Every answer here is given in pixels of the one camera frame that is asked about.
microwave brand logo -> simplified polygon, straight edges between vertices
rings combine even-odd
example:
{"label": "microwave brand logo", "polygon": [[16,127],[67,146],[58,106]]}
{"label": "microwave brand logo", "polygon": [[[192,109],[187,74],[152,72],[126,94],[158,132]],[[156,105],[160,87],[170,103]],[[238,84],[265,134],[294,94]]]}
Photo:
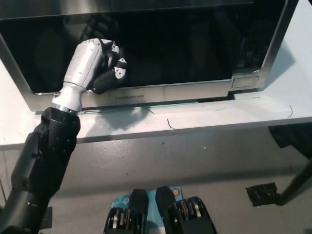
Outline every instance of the microwave brand logo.
{"label": "microwave brand logo", "polygon": [[116,97],[117,100],[119,99],[133,99],[133,98],[143,98],[144,95],[131,95],[131,96],[120,96]]}

black glass window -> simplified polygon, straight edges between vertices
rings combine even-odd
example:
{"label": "black glass window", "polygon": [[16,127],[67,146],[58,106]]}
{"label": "black glass window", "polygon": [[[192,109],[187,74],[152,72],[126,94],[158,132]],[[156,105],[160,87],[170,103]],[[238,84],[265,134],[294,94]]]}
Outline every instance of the black glass window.
{"label": "black glass window", "polygon": [[261,67],[285,0],[222,7],[0,21],[0,33],[35,93],[55,92],[75,47],[105,38],[124,47],[124,87],[230,79]]}

white robotic hand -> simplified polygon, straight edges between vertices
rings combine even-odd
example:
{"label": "white robotic hand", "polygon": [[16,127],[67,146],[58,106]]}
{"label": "white robotic hand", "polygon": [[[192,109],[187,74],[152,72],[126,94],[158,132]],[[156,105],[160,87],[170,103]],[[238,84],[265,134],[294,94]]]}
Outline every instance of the white robotic hand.
{"label": "white robotic hand", "polygon": [[77,114],[82,109],[83,93],[92,90],[96,94],[102,94],[114,88],[126,76],[126,69],[127,62],[122,49],[114,41],[83,41],[75,50],[63,88],[55,93],[52,107]]}

black fingertip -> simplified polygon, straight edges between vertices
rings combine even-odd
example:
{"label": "black fingertip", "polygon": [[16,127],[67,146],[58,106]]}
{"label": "black fingertip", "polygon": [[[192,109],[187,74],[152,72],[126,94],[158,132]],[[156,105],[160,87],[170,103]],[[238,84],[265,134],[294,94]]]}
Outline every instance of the black fingertip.
{"label": "black fingertip", "polygon": [[119,48],[119,57],[120,57],[120,58],[126,59],[125,56],[126,56],[126,55],[125,55],[125,50],[124,50],[124,48]]}

black robotic forearm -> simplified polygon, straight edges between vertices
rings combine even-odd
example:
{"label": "black robotic forearm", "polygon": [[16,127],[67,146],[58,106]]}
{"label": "black robotic forearm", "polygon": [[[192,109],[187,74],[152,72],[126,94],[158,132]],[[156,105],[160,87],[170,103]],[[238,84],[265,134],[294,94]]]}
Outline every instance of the black robotic forearm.
{"label": "black robotic forearm", "polygon": [[78,116],[52,107],[43,112],[13,170],[0,234],[39,232],[49,201],[62,183],[79,130]]}

